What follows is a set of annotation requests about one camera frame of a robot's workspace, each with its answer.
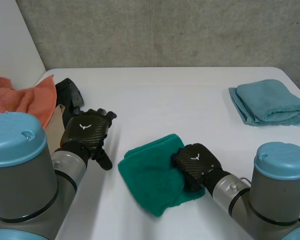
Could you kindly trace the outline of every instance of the blue cap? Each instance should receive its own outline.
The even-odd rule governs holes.
[[[47,240],[43,236],[39,236],[27,231],[14,229],[0,229],[0,240]]]
[[[263,144],[256,152],[254,167],[271,179],[300,179],[300,147],[283,142]]]
[[[0,168],[25,163],[47,145],[40,121],[27,113],[0,113]]]
[[[282,240],[300,240],[300,227],[290,232]]]

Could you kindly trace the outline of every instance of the orange towel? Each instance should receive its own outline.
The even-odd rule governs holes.
[[[11,80],[0,77],[0,113],[22,112],[37,117],[45,128],[54,114],[57,91],[53,75],[32,88],[14,90]]]

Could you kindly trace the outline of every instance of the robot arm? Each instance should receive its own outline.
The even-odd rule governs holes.
[[[173,155],[185,188],[206,188],[255,240],[300,240],[300,147],[282,142],[262,145],[254,160],[251,187],[222,169],[203,145],[187,145]]]
[[[112,120],[103,109],[74,116],[50,157],[38,119],[0,114],[0,240],[54,240],[73,202],[90,158],[106,170],[102,149]]]

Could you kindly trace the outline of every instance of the white table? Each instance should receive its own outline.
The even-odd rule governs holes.
[[[206,193],[168,208],[155,218],[137,204],[117,164],[135,147],[176,133],[183,143],[201,143],[223,169],[252,178],[258,147],[267,142],[300,146],[300,126],[243,124],[229,87],[277,79],[300,98],[288,76],[273,67],[53,69],[55,83],[70,78],[85,101],[83,110],[104,108],[113,121],[105,151],[113,162],[103,171],[90,162],[58,240],[251,240]]]

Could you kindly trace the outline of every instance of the white wall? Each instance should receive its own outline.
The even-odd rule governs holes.
[[[16,89],[32,87],[46,72],[15,0],[0,0],[0,76]]]

